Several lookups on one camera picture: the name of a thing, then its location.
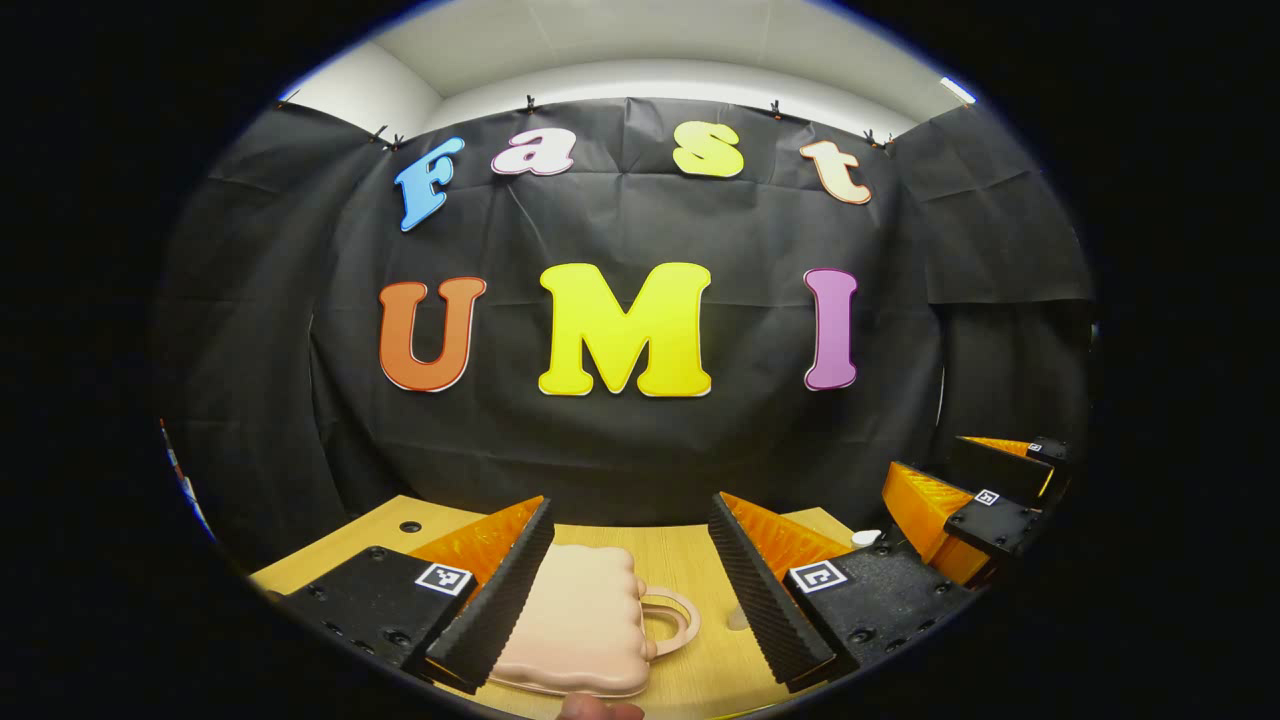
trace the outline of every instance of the black fabric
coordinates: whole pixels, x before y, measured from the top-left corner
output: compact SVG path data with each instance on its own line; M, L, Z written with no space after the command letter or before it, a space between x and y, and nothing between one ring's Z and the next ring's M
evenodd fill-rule
M1041 302L1089 297L1074 233L1024 155L988 147L1004 142L988 138L993 128L956 129L950 115L886 152L732 105L596 100L500 113L392 151L312 110L268 111L179 224L157 305L159 404L210 524L251 566L397 493L481 512L543 493L561 500L557 521L626 525L701 521L723 489L780 511L820 505L865 527L883 515L887 464L928 457L945 433L1078 432L1083 356L1062 338L1080 327L1087 337L1087 319ZM672 131L685 120L732 127L741 174L680 173ZM536 127L577 135L572 169L495 176L493 155ZM394 177L453 136L466 147L448 200L401 232ZM818 140L856 154L869 204L823 190L799 154ZM599 379L585 397L539 392L552 319L540 273L593 263L628 307L666 261L712 273L701 304L710 395L644 397L644 356L618 396ZM859 378L840 391L803 384L813 268L859 282ZM413 345L435 357L435 291L462 275L488 283L466 374L439 393L393 386L378 357L378 293L429 287ZM1037 345L1044 338L1055 343ZM991 352L998 361L984 360Z
M890 146L924 227L929 302L1092 300L1068 217L1034 159L987 109L961 106Z

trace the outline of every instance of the clip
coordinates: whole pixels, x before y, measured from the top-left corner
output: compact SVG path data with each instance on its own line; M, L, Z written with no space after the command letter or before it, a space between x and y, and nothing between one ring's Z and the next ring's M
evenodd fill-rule
M289 96L288 96L288 97L285 97L284 100L280 100L279 102L276 102L276 104L275 104L275 109L276 109L276 110L279 110L280 108L284 108L284 105L285 105L285 104L287 104L287 102L288 102L289 100L293 100L293 96L294 96L294 95L297 95L297 94L300 94L300 92L302 92L302 88L301 88L301 87L300 87L300 88L297 88L297 90L294 90L293 92L291 92L291 94L289 94Z

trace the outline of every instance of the pink handbag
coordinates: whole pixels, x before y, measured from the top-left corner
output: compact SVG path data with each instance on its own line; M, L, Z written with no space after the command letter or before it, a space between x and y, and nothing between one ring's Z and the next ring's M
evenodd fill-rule
M701 618L684 596L646 587L634 569L621 547L550 546L489 680L549 694L643 692L649 662L694 639ZM676 601L687 620L672 607L641 602L644 596ZM646 638L644 614L675 620L675 637Z

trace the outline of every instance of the purple letter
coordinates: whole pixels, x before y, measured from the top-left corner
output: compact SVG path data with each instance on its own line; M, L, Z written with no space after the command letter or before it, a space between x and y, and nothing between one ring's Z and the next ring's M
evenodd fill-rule
M813 368L804 374L804 384L809 389L849 387L858 377L849 361L849 299L858 281L844 270L814 268L804 274L804 284L813 292L818 316Z

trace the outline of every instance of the letter m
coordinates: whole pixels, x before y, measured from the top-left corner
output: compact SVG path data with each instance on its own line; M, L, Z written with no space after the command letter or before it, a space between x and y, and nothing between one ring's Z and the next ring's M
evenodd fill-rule
M550 369L538 378L544 393L591 392L591 375L582 370L582 343L614 395L631 379L645 345L649 366L636 379L640 392L653 397L710 392L712 378L703 372L698 329L703 290L712 283L707 268L691 263L658 265L626 313L595 265L554 265L543 273L541 283L554 302Z

